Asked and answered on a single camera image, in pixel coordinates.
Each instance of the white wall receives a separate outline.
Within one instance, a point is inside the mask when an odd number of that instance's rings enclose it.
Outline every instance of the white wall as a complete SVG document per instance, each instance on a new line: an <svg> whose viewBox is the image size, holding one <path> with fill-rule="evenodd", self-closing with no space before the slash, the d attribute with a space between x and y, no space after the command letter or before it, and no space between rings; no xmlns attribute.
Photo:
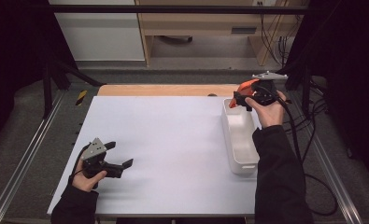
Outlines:
<svg viewBox="0 0 369 224"><path fill-rule="evenodd" d="M50 0L69 5L134 5L134 0ZM144 61L135 14L56 13L76 61Z"/></svg>

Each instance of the person's right hand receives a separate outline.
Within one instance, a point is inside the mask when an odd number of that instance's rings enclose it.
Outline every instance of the person's right hand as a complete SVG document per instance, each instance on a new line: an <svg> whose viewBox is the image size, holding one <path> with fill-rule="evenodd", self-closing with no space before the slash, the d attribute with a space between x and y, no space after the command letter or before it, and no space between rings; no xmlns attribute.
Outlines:
<svg viewBox="0 0 369 224"><path fill-rule="evenodd" d="M281 91L278 91L277 94L283 101L286 101L286 96ZM263 128L283 124L284 108L278 101L270 105L260 105L249 97L246 98L245 101L249 106L255 109Z"/></svg>

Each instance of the white tray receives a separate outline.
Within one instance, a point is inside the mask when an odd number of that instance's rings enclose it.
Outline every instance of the white tray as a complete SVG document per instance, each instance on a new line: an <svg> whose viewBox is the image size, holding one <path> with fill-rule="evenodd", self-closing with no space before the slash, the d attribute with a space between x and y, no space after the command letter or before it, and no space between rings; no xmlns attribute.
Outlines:
<svg viewBox="0 0 369 224"><path fill-rule="evenodd" d="M241 105L230 108L230 101L224 100L221 115L228 160L233 173L250 175L257 171L260 159L252 135L261 124L254 110L248 112Z"/></svg>

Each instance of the white tabletop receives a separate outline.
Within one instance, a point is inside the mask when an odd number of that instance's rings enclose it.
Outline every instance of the white tabletop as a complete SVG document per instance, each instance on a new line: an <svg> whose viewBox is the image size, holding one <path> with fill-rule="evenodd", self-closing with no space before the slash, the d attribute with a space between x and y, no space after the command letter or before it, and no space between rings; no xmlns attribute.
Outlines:
<svg viewBox="0 0 369 224"><path fill-rule="evenodd" d="M99 183L96 214L204 217L254 214L256 175L231 172L221 97L95 96L48 210L81 149L95 137L117 142L105 160L134 159L121 179Z"/></svg>

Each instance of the black curtain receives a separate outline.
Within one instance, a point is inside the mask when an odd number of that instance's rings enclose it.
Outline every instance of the black curtain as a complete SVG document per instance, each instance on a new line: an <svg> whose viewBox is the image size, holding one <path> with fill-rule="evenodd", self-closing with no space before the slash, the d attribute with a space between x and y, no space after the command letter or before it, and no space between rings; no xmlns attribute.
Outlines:
<svg viewBox="0 0 369 224"><path fill-rule="evenodd" d="M324 24L328 13L317 20L304 18L288 59L289 88L301 83L305 68L311 76L326 77L334 120L369 171L369 1L327 2L311 2L333 14Z"/></svg>
<svg viewBox="0 0 369 224"><path fill-rule="evenodd" d="M49 3L47 0L28 2ZM10 4L16 4L21 10L12 13L15 7ZM20 23L20 16L27 16L31 27ZM38 42L29 30L39 34ZM44 43L44 49L48 50L41 51L35 42ZM21 8L21 1L0 0L0 131L14 106L15 91L42 79L42 69L48 60L46 54L77 68L53 13L30 12Z"/></svg>

